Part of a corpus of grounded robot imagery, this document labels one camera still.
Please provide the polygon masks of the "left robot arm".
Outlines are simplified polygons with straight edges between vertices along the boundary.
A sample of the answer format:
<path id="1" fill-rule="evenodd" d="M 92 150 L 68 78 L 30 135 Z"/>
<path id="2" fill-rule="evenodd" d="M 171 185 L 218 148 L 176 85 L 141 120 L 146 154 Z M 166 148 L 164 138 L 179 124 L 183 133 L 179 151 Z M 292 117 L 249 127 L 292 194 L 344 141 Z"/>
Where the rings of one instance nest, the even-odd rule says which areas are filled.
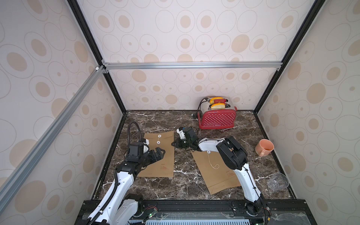
<path id="1" fill-rule="evenodd" d="M 142 213 L 141 196 L 125 197 L 138 174 L 147 166 L 164 158 L 165 150 L 149 147 L 140 126 L 133 121 L 127 128 L 128 150 L 123 162 L 114 170 L 114 180 L 105 197 L 94 211 L 78 222 L 79 225 L 128 225 L 136 214 Z"/>

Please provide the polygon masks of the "brown file envelope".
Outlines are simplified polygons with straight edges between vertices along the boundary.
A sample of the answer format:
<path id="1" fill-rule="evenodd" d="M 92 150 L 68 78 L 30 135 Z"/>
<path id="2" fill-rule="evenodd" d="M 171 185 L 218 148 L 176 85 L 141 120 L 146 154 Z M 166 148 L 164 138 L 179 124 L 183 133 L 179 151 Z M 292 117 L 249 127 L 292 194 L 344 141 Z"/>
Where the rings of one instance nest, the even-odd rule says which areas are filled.
<path id="1" fill-rule="evenodd" d="M 144 138 L 147 139 L 147 144 L 150 147 L 150 150 L 160 148 L 165 151 L 158 151 L 157 158 L 160 153 L 163 155 L 163 158 L 153 164 L 147 166 L 142 170 L 138 177 L 145 178 L 172 178 L 174 171 L 174 147 L 172 143 L 174 142 L 174 131 L 168 131 L 165 133 L 145 133 Z"/>
<path id="2" fill-rule="evenodd" d="M 211 195 L 241 186 L 235 172 L 226 166 L 218 152 L 195 151 L 191 154 Z"/>

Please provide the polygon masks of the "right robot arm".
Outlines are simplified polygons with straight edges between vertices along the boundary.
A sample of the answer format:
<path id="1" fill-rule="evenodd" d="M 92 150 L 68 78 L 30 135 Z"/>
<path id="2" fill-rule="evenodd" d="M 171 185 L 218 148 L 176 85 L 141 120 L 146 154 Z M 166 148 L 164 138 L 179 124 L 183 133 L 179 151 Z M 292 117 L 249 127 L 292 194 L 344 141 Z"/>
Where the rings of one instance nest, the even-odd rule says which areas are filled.
<path id="1" fill-rule="evenodd" d="M 265 211 L 267 204 L 250 171 L 248 154 L 233 136 L 198 138 L 192 127 L 179 127 L 176 133 L 179 137 L 172 143 L 175 148 L 220 154 L 225 165 L 234 171 L 241 184 L 248 215 L 254 217 L 261 211 Z"/>

